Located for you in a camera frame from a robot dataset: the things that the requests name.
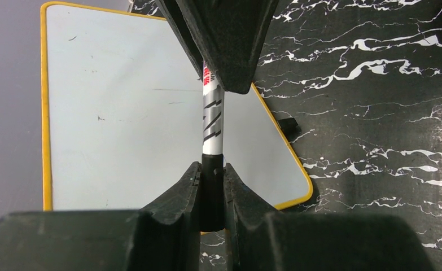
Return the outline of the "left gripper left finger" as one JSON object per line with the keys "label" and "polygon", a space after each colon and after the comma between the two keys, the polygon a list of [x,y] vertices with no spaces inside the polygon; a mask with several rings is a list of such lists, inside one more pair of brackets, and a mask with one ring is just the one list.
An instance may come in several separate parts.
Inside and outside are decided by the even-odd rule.
{"label": "left gripper left finger", "polygon": [[141,209],[0,218],[0,270],[197,270],[200,164]]}

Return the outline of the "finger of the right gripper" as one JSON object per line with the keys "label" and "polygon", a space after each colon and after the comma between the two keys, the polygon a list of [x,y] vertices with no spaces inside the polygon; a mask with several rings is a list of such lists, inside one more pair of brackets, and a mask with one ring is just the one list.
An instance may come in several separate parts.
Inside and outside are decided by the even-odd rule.
{"label": "finger of the right gripper", "polygon": [[228,92],[249,92],[276,0],[159,0],[199,76],[207,64]]}

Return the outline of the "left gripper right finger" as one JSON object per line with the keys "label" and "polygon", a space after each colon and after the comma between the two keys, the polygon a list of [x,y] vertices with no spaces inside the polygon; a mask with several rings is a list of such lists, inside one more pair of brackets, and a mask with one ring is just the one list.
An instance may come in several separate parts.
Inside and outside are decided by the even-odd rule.
{"label": "left gripper right finger", "polygon": [[413,229],[390,215],[281,212],[224,169],[229,270],[433,270]]}

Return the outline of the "yellow framed whiteboard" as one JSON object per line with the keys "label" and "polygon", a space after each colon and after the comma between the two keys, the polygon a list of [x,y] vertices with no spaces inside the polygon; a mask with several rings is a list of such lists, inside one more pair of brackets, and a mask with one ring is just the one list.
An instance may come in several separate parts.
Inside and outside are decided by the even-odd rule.
{"label": "yellow framed whiteboard", "polygon": [[[165,19],[41,6],[43,208],[138,209],[198,162],[203,75]],[[276,209],[312,182],[265,101],[225,91],[224,169]]]}

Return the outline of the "white black whiteboard marker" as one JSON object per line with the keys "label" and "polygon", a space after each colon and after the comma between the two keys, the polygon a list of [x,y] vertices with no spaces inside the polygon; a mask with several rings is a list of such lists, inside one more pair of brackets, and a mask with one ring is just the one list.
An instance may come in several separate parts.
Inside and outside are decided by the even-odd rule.
{"label": "white black whiteboard marker", "polygon": [[224,96],[216,75],[203,63],[203,144],[200,231],[222,230],[224,219]]}

